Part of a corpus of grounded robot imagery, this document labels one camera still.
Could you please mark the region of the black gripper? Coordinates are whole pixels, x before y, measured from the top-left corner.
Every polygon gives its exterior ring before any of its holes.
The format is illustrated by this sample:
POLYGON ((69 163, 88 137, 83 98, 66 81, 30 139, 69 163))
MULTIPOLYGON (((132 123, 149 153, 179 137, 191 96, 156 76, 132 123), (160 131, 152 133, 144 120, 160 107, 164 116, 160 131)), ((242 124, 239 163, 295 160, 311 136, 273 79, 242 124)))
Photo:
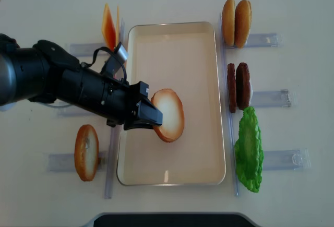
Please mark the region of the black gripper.
POLYGON ((162 125, 163 114, 148 100, 148 88, 149 85, 143 81, 129 86, 124 130, 153 129, 162 125))

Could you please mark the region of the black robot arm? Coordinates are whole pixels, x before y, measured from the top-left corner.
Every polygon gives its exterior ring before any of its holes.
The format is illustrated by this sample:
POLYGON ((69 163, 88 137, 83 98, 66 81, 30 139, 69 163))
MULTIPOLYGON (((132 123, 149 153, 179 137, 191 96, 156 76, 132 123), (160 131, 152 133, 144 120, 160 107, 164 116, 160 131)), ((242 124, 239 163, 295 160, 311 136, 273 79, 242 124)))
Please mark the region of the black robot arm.
POLYGON ((21 100, 51 104, 62 100, 106 118, 111 127, 125 130, 160 126, 163 114, 148 99, 144 82, 130 85, 115 78, 125 68, 127 52, 122 44, 109 54, 100 72, 80 62, 59 45, 40 40, 21 48, 15 39, 1 35, 1 105, 21 100))

